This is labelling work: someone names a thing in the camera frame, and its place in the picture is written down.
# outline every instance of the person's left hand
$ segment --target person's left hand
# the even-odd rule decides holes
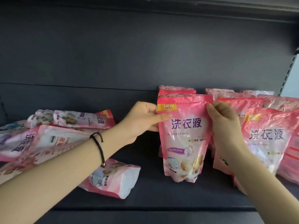
[[[171,119],[172,114],[157,114],[157,105],[138,101],[128,115],[118,124],[128,136],[128,144],[145,131],[159,131],[158,123]]]

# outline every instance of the purple banner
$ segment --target purple banner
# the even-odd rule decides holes
[[[178,154],[185,154],[184,148],[169,148],[168,151],[178,153]]]

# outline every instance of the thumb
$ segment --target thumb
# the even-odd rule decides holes
[[[208,114],[211,117],[213,122],[216,122],[217,120],[222,118],[222,115],[210,103],[207,104],[207,112],[208,112]]]
[[[163,121],[171,119],[171,117],[172,117],[172,114],[170,114],[170,113],[156,114],[156,115],[153,115],[150,117],[150,124],[153,125],[158,122],[163,122]]]

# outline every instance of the person's right hand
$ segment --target person's right hand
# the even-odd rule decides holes
[[[207,104],[207,112],[213,121],[213,136],[216,150],[225,157],[228,150],[240,149],[245,145],[237,113],[227,104],[215,101]]]

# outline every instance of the finger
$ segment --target finger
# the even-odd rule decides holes
[[[169,119],[171,119],[171,117],[172,117],[172,114],[170,114],[170,113],[161,113],[161,114],[149,116],[149,121],[150,121],[151,125],[154,125],[158,122],[163,122],[163,121],[169,120]]]
[[[234,109],[229,107],[226,103],[223,103],[221,101],[215,101],[214,107],[222,116],[224,116],[228,119],[234,119],[234,118],[238,117],[238,115],[234,111]]]
[[[207,104],[207,112],[213,122],[216,122],[223,117],[210,103]]]
[[[147,112],[151,112],[151,113],[154,113],[156,114],[157,111],[158,111],[158,107],[157,105],[155,104],[152,104],[152,103],[148,103],[148,102],[144,102],[145,103],[145,106],[147,107]]]
[[[148,128],[148,131],[159,132],[159,127],[158,127],[158,126],[155,126],[155,125],[151,125],[151,126]]]

